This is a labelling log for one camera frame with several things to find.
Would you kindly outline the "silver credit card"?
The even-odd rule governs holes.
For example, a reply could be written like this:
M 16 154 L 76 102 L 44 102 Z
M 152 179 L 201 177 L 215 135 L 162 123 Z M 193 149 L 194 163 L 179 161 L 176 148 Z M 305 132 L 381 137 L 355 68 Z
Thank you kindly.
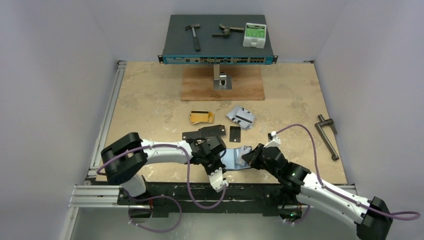
M 247 163 L 243 159 L 243 156 L 250 153 L 251 151 L 252 151 L 251 146 L 244 145 L 243 147 L 241 147 L 237 155 L 237 160 L 235 162 L 240 166 L 245 166 Z

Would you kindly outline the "navy blue card holder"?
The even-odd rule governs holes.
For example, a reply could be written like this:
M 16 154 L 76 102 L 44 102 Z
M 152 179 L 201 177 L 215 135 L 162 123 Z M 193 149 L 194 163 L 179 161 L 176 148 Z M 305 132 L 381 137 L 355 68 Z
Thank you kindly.
M 226 154 L 221 158 L 221 161 L 225 164 L 227 171 L 239 171 L 244 169 L 250 169 L 251 167 L 246 164 L 244 166 L 240 166 L 236 163 L 238 158 L 238 153 L 240 148 L 227 148 Z

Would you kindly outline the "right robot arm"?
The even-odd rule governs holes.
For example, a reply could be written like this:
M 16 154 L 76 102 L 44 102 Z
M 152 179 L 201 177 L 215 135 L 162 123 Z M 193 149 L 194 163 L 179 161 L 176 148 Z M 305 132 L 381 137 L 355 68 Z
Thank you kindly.
M 278 180 L 284 202 L 297 200 L 333 216 L 352 227 L 361 240 L 387 238 L 393 219 L 387 216 L 389 210 L 382 199 L 368 199 L 320 180 L 309 169 L 288 161 L 275 146 L 259 144 L 241 158 L 251 168 L 265 170 Z

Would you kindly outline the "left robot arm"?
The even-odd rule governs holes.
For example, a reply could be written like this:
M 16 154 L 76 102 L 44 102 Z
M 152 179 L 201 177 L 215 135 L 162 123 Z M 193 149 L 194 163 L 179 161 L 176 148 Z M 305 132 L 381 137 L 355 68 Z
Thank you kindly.
M 157 142 L 130 132 L 101 151 L 103 164 L 97 173 L 105 175 L 109 185 L 120 185 L 138 205 L 149 199 L 146 181 L 138 172 L 151 164 L 201 165 L 211 187 L 219 193 L 229 184 L 224 178 L 226 166 L 221 160 L 226 149 L 220 136 Z

